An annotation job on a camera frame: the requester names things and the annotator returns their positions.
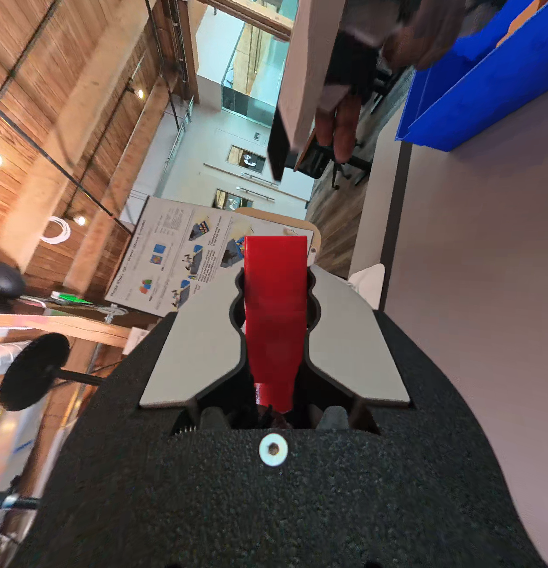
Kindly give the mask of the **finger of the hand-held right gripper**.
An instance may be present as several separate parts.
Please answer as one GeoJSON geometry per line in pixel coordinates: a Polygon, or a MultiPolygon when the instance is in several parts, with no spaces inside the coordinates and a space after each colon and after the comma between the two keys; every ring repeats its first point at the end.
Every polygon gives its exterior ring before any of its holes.
{"type": "Polygon", "coordinates": [[[345,1],[299,1],[267,146],[281,181],[289,153],[305,149],[322,94],[345,1]]]}

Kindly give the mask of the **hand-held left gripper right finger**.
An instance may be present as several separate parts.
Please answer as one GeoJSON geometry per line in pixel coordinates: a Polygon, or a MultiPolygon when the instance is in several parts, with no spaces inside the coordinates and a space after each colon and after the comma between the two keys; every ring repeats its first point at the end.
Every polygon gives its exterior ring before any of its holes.
{"type": "Polygon", "coordinates": [[[317,265],[307,269],[306,300],[293,427],[377,430],[373,407],[408,408],[410,396],[369,302],[317,265]]]}

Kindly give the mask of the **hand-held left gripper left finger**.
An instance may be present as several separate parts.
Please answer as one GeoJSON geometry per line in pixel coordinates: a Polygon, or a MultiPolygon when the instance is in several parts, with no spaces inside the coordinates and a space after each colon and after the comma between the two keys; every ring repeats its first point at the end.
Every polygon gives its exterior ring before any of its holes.
{"type": "Polygon", "coordinates": [[[244,269],[227,269],[178,310],[140,398],[143,409],[178,409],[174,430],[257,427],[244,334],[244,269]]]}

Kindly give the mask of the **red mega block tower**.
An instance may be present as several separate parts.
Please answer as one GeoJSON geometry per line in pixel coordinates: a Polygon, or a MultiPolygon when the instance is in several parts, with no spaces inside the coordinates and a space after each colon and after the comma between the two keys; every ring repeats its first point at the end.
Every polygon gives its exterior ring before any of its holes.
{"type": "Polygon", "coordinates": [[[304,352],[306,236],[245,238],[245,337],[259,404],[284,414],[304,352]]]}

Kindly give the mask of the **blue plastic bin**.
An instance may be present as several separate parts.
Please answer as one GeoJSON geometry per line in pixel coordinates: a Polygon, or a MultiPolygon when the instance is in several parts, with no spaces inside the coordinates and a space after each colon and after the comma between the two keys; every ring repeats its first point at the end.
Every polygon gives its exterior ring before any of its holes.
{"type": "Polygon", "coordinates": [[[416,72],[396,141],[449,152],[548,91],[548,3],[497,46],[532,1],[506,1],[479,32],[416,72]]]}

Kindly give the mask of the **orange mega block tower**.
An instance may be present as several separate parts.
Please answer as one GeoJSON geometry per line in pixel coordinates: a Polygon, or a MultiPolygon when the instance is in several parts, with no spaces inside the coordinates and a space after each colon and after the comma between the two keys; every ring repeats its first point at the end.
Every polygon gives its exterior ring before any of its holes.
{"type": "Polygon", "coordinates": [[[526,21],[532,18],[548,1],[532,1],[525,9],[511,21],[507,33],[499,40],[497,46],[511,37],[526,21]]]}

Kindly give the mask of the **white poster stand base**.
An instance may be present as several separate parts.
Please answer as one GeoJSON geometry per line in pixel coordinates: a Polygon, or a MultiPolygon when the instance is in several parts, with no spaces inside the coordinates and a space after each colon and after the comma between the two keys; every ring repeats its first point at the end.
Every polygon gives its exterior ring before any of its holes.
{"type": "Polygon", "coordinates": [[[348,283],[372,309],[378,309],[383,293],[384,277],[385,266],[379,263],[352,274],[348,283]]]}

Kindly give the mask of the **instruction poster board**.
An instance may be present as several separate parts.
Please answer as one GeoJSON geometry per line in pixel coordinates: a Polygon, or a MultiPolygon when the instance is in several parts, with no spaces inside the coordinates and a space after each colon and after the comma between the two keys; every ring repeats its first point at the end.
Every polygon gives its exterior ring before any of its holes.
{"type": "Polygon", "coordinates": [[[163,317],[244,260],[248,236],[307,238],[307,263],[320,251],[309,222],[248,207],[216,209],[149,197],[105,300],[163,317]]]}

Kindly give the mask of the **black disc stand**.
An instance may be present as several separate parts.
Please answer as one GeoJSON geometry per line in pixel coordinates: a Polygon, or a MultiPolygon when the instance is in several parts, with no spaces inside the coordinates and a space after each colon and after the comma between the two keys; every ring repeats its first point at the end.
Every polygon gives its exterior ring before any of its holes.
{"type": "Polygon", "coordinates": [[[42,335],[28,344],[3,376],[0,406],[12,412],[29,408],[45,397],[57,379],[100,386],[103,377],[64,369],[70,351],[70,342],[59,333],[42,335]]]}

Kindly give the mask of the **black round lamp head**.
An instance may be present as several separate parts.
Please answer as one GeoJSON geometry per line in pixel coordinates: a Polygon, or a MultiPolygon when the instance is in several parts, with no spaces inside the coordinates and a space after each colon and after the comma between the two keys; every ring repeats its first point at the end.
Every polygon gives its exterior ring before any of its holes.
{"type": "Polygon", "coordinates": [[[0,262],[0,303],[20,298],[26,292],[26,283],[14,267],[0,262]]]}

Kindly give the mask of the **black light stand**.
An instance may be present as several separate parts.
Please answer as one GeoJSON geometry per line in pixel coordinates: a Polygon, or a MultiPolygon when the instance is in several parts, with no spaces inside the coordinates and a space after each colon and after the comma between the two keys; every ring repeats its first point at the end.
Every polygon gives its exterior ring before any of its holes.
{"type": "Polygon", "coordinates": [[[0,493],[0,510],[20,509],[37,510],[41,504],[39,498],[20,496],[17,493],[0,493]]]}

